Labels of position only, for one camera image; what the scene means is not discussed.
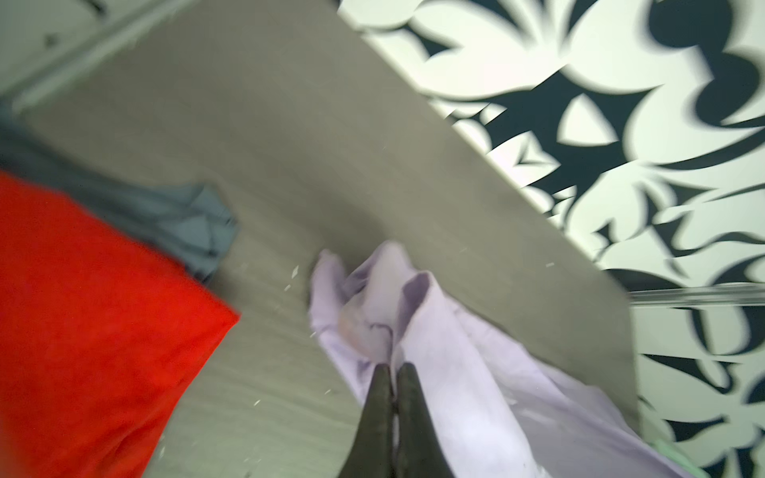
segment black and white patterned fabric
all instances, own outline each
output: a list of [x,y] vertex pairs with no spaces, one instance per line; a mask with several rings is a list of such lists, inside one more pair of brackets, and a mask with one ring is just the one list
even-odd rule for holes
[[[763,0],[343,0],[338,14],[625,288],[765,282]],[[678,327],[706,355],[669,344],[639,360],[684,374],[694,395],[671,382],[667,393],[723,417],[688,436],[665,402],[643,396],[683,450],[716,443],[689,451],[715,477],[765,476],[762,440],[720,431],[759,410],[746,426],[765,433],[762,393],[741,395],[765,369],[765,317],[753,317],[741,329],[752,348],[723,353]],[[707,344],[723,329],[709,329]],[[652,356],[733,365],[689,372]],[[759,375],[737,375],[757,360],[747,367]],[[728,376],[730,389],[719,381]]]

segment crumpled cloth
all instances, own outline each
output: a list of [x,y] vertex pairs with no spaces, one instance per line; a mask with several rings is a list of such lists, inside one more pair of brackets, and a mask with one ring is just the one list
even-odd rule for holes
[[67,194],[127,236],[183,263],[207,283],[238,226],[207,184],[140,187],[89,171],[0,115],[0,170]]
[[323,251],[309,314],[359,403],[376,363],[393,373],[415,365],[458,478],[691,476],[640,440],[600,389],[539,362],[465,310],[433,274],[412,267],[400,244],[383,243],[350,275]]

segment gray cloth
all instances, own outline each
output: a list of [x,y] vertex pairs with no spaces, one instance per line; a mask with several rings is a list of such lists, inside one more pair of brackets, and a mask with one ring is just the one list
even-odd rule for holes
[[0,117],[0,170],[69,195],[127,236],[183,262],[206,283],[238,226],[206,184],[139,187],[88,171]]

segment red towel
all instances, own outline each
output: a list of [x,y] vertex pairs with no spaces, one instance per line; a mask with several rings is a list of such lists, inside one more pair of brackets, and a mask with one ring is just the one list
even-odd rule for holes
[[236,321],[182,265],[0,173],[0,451],[23,476],[141,476]]

